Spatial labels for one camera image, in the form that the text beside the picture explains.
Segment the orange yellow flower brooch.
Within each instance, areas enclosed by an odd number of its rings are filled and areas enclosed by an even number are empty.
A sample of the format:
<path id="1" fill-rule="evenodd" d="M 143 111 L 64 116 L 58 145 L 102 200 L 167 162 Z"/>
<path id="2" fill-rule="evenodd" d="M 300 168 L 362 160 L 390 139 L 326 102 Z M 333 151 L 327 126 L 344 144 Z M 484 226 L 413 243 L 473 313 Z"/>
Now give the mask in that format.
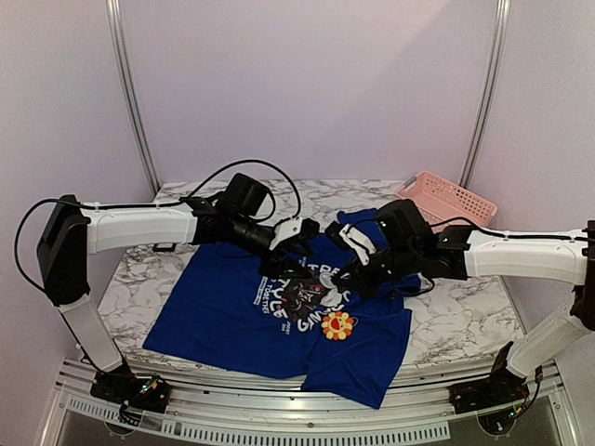
<path id="1" fill-rule="evenodd" d="M 348 312 L 335 311 L 324 316 L 321 328 L 330 341 L 344 341 L 351 337 L 357 321 Z"/>

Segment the blue printed t-shirt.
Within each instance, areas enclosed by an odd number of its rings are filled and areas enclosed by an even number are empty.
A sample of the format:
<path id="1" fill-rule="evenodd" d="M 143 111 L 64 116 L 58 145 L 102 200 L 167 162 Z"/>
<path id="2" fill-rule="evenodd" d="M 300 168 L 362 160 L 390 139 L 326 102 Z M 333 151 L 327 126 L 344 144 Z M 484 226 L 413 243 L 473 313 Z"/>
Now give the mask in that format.
<path id="1" fill-rule="evenodd" d="M 377 409 L 407 350 L 412 313 L 404 299 L 417 276 L 386 283 L 375 297 L 334 285 L 351 258 L 320 235 L 299 263 L 309 279 L 270 279 L 259 259 L 227 243 L 203 245 L 182 271 L 144 340 L 151 352 L 275 379 L 300 376 L 303 389 L 330 392 Z M 327 340 L 327 314 L 348 312 L 351 337 Z"/>

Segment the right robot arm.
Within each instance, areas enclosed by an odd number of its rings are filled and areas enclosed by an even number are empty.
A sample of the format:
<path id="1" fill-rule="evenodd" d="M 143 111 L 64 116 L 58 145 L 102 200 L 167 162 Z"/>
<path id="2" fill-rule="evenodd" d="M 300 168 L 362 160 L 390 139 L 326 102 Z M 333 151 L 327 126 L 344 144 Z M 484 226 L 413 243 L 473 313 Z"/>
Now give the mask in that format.
<path id="1" fill-rule="evenodd" d="M 564 348 L 594 331 L 594 223 L 564 232 L 511 232 L 481 228 L 458 216 L 442 231 L 424 219 L 409 199 L 382 206 L 373 217 L 387 246 L 376 249 L 352 225 L 339 237 L 355 254 L 333 282 L 362 298 L 386 282 L 414 274 L 428 281 L 465 281 L 483 276 L 546 279 L 573 285 L 572 304 L 561 306 L 523 338 L 500 349 L 481 397 L 499 405 L 517 383 Z"/>

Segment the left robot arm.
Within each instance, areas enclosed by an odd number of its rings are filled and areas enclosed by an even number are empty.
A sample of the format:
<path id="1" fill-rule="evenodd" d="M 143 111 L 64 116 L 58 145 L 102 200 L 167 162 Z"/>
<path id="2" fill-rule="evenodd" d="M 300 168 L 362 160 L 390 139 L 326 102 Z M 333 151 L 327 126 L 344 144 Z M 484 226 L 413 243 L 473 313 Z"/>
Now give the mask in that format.
<path id="1" fill-rule="evenodd" d="M 301 215 L 261 225 L 256 214 L 271 193 L 244 174 L 209 198 L 189 195 L 170 203 L 84 204 L 72 195 L 55 201 L 37 245 L 44 294 L 58 308 L 101 385 L 119 403 L 139 393 L 126 359 L 90 299 L 87 258 L 99 252 L 148 244 L 228 243 L 259 258 L 259 274 L 308 278 L 295 255 L 311 256 L 320 229 Z"/>

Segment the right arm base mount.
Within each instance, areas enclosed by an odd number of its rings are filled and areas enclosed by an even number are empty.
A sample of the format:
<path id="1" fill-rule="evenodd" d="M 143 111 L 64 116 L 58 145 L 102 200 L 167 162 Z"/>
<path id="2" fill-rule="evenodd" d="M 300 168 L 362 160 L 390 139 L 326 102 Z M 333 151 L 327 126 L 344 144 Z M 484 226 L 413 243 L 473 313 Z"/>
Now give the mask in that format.
<path id="1" fill-rule="evenodd" d="M 453 384 L 449 403 L 456 414 L 489 409 L 529 397 L 526 379 L 504 371 L 481 379 Z"/>

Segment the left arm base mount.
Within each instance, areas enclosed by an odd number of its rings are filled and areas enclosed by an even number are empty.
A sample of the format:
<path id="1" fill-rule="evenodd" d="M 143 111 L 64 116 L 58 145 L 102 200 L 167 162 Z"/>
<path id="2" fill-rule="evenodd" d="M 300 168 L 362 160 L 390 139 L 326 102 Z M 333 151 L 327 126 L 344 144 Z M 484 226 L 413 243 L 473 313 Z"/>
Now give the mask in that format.
<path id="1" fill-rule="evenodd" d="M 165 413 L 171 386 L 163 377 L 124 372 L 96 373 L 90 395 L 126 408 Z"/>

